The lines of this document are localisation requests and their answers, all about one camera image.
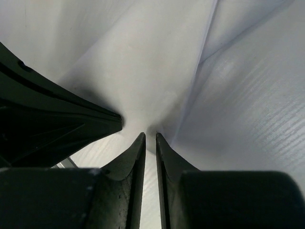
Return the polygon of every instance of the wrinkled fabric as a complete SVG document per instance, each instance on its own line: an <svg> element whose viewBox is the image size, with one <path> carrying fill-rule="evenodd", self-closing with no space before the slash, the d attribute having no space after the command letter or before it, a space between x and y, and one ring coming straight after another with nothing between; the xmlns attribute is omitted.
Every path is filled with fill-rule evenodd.
<svg viewBox="0 0 305 229"><path fill-rule="evenodd" d="M102 167L147 135L141 228L161 228L155 133L202 170L279 170L305 191L305 1L3 0L0 41L124 118L72 155Z"/></svg>

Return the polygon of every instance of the black object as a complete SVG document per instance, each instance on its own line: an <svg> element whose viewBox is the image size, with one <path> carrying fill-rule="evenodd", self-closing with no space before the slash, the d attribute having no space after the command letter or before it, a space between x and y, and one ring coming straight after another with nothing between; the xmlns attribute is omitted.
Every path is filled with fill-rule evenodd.
<svg viewBox="0 0 305 229"><path fill-rule="evenodd" d="M0 43L0 167L51 167L121 129L118 114L47 80Z"/></svg>
<svg viewBox="0 0 305 229"><path fill-rule="evenodd" d="M1 229L138 229L145 134L102 169L0 169Z"/></svg>
<svg viewBox="0 0 305 229"><path fill-rule="evenodd" d="M157 134L163 229L304 229L305 204L280 172L203 172Z"/></svg>

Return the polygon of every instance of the textured white surface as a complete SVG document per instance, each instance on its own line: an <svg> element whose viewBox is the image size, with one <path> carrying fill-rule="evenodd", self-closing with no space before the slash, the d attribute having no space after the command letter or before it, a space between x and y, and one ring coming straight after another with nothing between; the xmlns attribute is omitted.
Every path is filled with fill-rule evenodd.
<svg viewBox="0 0 305 229"><path fill-rule="evenodd" d="M0 41L124 117L72 156L78 166L147 134L141 228L158 229L156 131L200 169L281 170L305 191L305 1L283 2L2 0Z"/></svg>

